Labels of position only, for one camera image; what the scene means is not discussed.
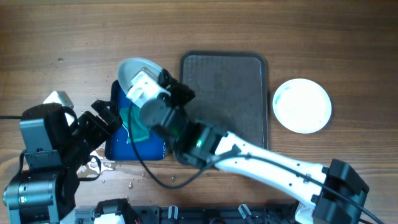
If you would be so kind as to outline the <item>white plate blue smears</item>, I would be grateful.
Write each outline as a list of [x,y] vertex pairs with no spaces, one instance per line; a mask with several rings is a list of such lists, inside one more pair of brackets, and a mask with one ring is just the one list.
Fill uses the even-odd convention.
[[117,71],[118,82],[125,94],[127,94],[131,88],[131,80],[142,68],[153,73],[156,78],[159,77],[163,70],[163,68],[155,62],[141,57],[126,58],[119,63]]

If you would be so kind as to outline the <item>white plate aside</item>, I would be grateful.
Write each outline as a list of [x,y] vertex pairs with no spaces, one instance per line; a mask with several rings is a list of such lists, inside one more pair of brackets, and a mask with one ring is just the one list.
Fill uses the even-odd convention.
[[325,89],[304,78],[281,84],[274,93],[272,109],[281,125],[300,134],[321,130],[332,114],[331,100]]

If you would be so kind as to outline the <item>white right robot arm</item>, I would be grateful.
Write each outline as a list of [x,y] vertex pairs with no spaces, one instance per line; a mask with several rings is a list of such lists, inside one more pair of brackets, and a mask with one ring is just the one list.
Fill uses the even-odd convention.
[[349,164],[298,161],[190,119],[184,106],[193,92],[164,69],[126,70],[118,81],[139,108],[140,122],[170,144],[182,164],[244,175],[286,193],[298,201],[294,218],[299,223],[357,223],[366,213],[368,185]]

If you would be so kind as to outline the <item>green sponge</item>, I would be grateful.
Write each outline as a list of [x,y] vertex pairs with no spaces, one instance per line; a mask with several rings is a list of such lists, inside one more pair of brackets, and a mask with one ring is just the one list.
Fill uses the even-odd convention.
[[127,121],[129,118],[128,115],[130,115],[131,119],[131,133],[134,142],[141,142],[148,140],[150,138],[150,130],[139,121],[139,108],[133,106],[130,114],[128,114],[128,111],[129,108],[121,108],[119,110],[119,114],[123,121],[123,128],[127,131],[126,143],[127,144],[131,143],[128,131],[128,121]]

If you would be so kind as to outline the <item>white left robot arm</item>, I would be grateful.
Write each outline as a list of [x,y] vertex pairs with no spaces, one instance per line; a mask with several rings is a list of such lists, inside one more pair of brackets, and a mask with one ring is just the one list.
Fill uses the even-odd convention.
[[78,169],[91,153],[123,124],[113,101],[96,100],[77,116],[61,103],[43,103],[25,110],[20,130],[25,144],[19,168],[3,193],[11,223],[60,223],[75,206]]

